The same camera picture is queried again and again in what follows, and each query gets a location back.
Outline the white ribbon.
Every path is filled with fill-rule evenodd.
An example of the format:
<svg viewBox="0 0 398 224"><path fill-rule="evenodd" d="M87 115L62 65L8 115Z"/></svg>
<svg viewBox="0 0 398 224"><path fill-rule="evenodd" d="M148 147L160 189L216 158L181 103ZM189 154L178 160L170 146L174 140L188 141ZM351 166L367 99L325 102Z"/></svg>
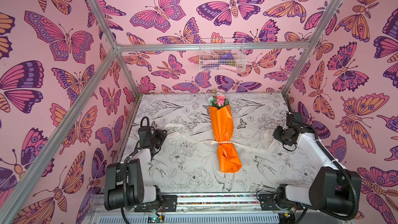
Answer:
<svg viewBox="0 0 398 224"><path fill-rule="evenodd" d="M237 143L237 142L217 142L215 140L203 140L203 141L197 141L194 140L188 136L184 136L182 133L180 132L174 132L173 130L175 128L179 128L179 127L183 127L182 123L170 123L170 124L166 124L163 128L167 131L170 131L170 134L168 134L168 137L170 139L173 139L175 137L180 137L185 139L188 142L192 142L192 143L201 143L201 144L207 144L207 145L212 145L212 144L233 144L234 146L238 147L238 148L242 148L244 150L250 151L250 152L266 152L267 150L269 150L269 148L271 147L271 145L276 141L273 137L273 135L271 134L271 130L267 130L263 136L263 139L265 141L265 145L264 148L255 148L255 147L251 147L251 146L247 146L241 143Z"/></svg>

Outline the orange wrapping paper sheet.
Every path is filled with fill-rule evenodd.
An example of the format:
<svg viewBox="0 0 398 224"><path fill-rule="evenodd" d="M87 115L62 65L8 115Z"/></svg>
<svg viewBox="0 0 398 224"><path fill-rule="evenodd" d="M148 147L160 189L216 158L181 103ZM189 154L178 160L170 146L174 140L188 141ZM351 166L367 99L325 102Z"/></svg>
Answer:
<svg viewBox="0 0 398 224"><path fill-rule="evenodd" d="M210 106L209 113L215 141L231 141L234 123L230 105L221 109ZM222 173L236 173L241 169L242 164L233 144L218 144L217 155Z"/></svg>

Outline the pink fake rose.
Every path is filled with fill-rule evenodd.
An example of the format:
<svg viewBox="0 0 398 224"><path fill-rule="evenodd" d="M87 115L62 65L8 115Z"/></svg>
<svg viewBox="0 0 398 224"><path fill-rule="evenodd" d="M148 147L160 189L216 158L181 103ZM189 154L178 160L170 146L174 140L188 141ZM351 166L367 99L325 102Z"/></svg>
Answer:
<svg viewBox="0 0 398 224"><path fill-rule="evenodd" d="M229 105L228 98L221 92L216 92L214 96L214 107L216 107L217 109L221 109L228 105Z"/></svg>

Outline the white fake flower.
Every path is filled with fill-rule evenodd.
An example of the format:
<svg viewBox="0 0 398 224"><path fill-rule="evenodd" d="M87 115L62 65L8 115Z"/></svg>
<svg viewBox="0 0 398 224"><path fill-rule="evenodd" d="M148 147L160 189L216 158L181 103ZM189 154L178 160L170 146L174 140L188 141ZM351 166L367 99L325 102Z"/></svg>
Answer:
<svg viewBox="0 0 398 224"><path fill-rule="evenodd" d="M218 100L218 98L216 96L211 96L208 99L209 106L218 107L217 100Z"/></svg>

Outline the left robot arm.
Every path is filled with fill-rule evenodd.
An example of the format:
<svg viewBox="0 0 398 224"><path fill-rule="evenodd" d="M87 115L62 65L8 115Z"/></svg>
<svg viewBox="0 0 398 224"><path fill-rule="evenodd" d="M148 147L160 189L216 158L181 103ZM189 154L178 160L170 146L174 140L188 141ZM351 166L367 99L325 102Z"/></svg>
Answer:
<svg viewBox="0 0 398 224"><path fill-rule="evenodd" d="M144 183L143 166L153 162L160 152L167 131L151 126L145 116L141 119L138 136L140 139L133 152L124 160L107 166L103 201L108 211L131 210L148 204L157 208L163 203L159 187Z"/></svg>

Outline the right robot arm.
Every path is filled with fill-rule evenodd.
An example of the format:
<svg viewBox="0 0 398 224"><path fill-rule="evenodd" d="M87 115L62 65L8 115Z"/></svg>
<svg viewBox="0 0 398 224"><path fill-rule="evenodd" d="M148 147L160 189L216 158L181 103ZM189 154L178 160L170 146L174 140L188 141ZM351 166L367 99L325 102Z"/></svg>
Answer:
<svg viewBox="0 0 398 224"><path fill-rule="evenodd" d="M291 208L300 204L336 219L354 219L359 210L361 176L347 170L321 143L318 131L301 117L289 112L286 128L278 126L273 138L304 151L318 172L309 187L281 184L276 190L276 205Z"/></svg>

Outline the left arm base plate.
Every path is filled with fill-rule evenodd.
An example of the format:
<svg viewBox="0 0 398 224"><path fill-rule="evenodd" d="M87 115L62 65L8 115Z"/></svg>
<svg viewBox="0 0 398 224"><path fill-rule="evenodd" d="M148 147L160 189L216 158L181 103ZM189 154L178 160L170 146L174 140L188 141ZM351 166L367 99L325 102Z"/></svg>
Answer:
<svg viewBox="0 0 398 224"><path fill-rule="evenodd" d="M177 195L162 196L162 200L146 203L145 206L138 206L134 209L136 213L144 212L176 212L177 210Z"/></svg>

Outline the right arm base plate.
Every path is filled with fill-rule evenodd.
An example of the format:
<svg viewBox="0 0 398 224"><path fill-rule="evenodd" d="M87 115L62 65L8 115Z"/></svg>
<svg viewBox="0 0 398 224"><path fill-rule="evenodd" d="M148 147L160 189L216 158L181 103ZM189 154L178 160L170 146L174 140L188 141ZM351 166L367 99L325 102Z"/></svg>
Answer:
<svg viewBox="0 0 398 224"><path fill-rule="evenodd" d="M294 212L296 210L304 209L300 204L293 206L291 204L277 203L276 196L272 193L260 192L257 194L256 198L258 199L263 211Z"/></svg>

